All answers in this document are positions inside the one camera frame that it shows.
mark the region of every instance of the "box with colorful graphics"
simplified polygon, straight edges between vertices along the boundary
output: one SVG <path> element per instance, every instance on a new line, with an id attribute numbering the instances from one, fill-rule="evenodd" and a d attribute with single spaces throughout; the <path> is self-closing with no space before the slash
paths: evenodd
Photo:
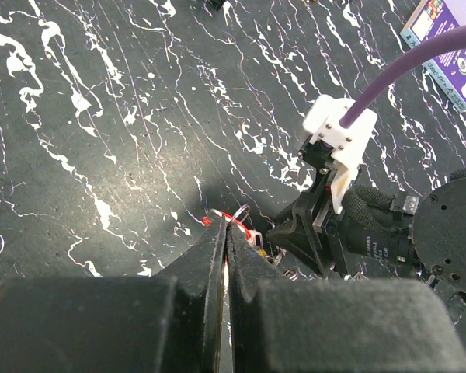
<path id="1" fill-rule="evenodd" d="M 459 27 L 459 23 L 445 1 L 422 0 L 402 29 L 401 36 L 410 47 L 415 47 L 424 40 L 456 27 Z M 425 62 L 423 66 L 455 108 L 460 112 L 466 111 L 466 49 L 442 54 Z"/>

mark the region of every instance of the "black marble surface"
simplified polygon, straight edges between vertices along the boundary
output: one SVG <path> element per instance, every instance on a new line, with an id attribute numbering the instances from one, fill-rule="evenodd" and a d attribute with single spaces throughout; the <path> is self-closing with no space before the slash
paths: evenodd
<path id="1" fill-rule="evenodd" d="M 0 282 L 150 276 L 208 208 L 249 203 L 267 230 L 311 184 L 290 145 L 304 113 L 357 98 L 406 51 L 416 3 L 0 1 Z M 373 185 L 423 195 L 466 166 L 466 113 L 421 68 L 371 109 Z"/>

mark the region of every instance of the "purple cable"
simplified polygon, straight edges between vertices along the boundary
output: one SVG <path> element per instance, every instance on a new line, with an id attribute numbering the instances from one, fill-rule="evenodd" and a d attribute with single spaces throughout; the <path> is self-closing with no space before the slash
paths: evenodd
<path id="1" fill-rule="evenodd" d="M 407 71 L 415 68 L 441 54 L 466 49 L 466 26 L 458 27 L 446 33 L 419 44 L 388 66 L 379 76 L 364 90 L 356 102 L 340 119 L 340 126 L 349 128 L 363 111 L 386 88 Z"/>

